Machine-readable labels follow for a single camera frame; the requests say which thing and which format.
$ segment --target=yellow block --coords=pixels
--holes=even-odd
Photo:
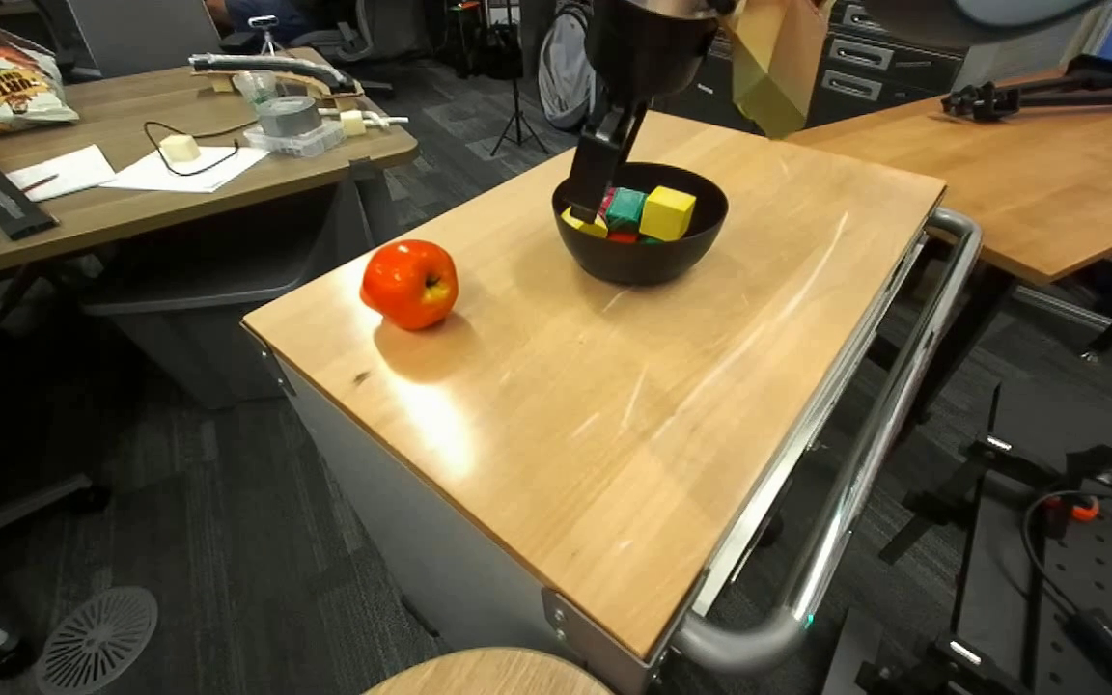
[[[581,221],[573,210],[559,214],[559,221],[583,235],[594,235],[594,238],[606,238],[606,221],[594,215],[594,221]]]
[[[700,196],[658,184],[641,203],[641,235],[675,243],[694,221]]]

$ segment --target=floor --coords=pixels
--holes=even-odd
[[[413,117],[420,139],[418,162],[391,176],[406,225],[546,157],[536,143],[497,143],[505,81],[455,77],[438,63],[379,67],[379,77],[400,86],[406,96],[386,107]],[[551,152],[573,143],[533,107],[529,123]],[[983,436],[996,385],[996,436],[1025,450],[1062,462],[1072,448],[1112,444],[1112,356],[1088,367],[1072,351],[1083,338],[1083,329],[1008,304],[931,420],[908,427],[887,459],[807,650],[762,679],[712,679],[673,660],[666,691],[824,691],[855,607],[887,613],[896,629],[945,629],[967,538],[936,529],[896,566],[879,566],[877,548],[908,522],[902,493],[936,486]],[[162,622],[116,695],[362,691],[444,651],[406,613],[287,403],[205,414],[108,326],[40,296],[0,332],[0,499],[70,472],[102,475],[113,507],[93,517],[54,510],[0,533],[0,613],[48,636],[97,591],[148,588]],[[778,533],[763,557],[796,540]],[[762,619],[780,584],[784,564],[751,564],[713,610],[726,622]],[[35,679],[0,679],[0,695],[14,691],[35,691]]]

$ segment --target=stool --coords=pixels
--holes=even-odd
[[[533,650],[466,650],[448,651],[424,663],[413,663],[386,685],[370,686],[370,695],[408,695],[408,691],[527,691],[527,695],[610,695],[599,679],[583,669],[557,660]]]

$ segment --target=wooden board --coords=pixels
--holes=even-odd
[[[673,287],[575,266],[550,203],[559,156],[408,232],[461,261],[444,329],[399,332],[362,308],[368,260],[247,329],[648,655],[941,181],[675,117],[648,117],[635,162],[700,170],[734,203]]]
[[[971,123],[920,102],[792,139],[941,176],[945,203],[982,225],[983,261],[1027,283],[1062,283],[1112,256],[1112,107]]]
[[[0,170],[35,167],[81,147],[102,147],[106,157],[122,170],[149,152],[142,136],[148,120],[162,120],[183,130],[223,130],[250,120],[247,102],[211,96],[209,77],[193,71],[157,71],[131,75],[113,81],[74,86],[67,94],[70,107],[81,111],[70,127],[30,127],[0,136]],[[348,139],[339,152],[312,157],[264,157],[245,176],[219,192],[138,192],[138,189],[81,189],[59,202],[48,202],[48,214],[59,229],[30,238],[0,235],[0,270],[28,261],[93,252],[113,238],[173,229],[183,221],[216,215],[294,192],[309,192],[339,181],[348,162],[399,162],[413,156],[413,136],[400,127]]]

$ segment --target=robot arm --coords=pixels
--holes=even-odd
[[[736,0],[594,0],[586,55],[606,86],[566,181],[573,214],[594,221],[618,181],[651,96],[685,94]]]

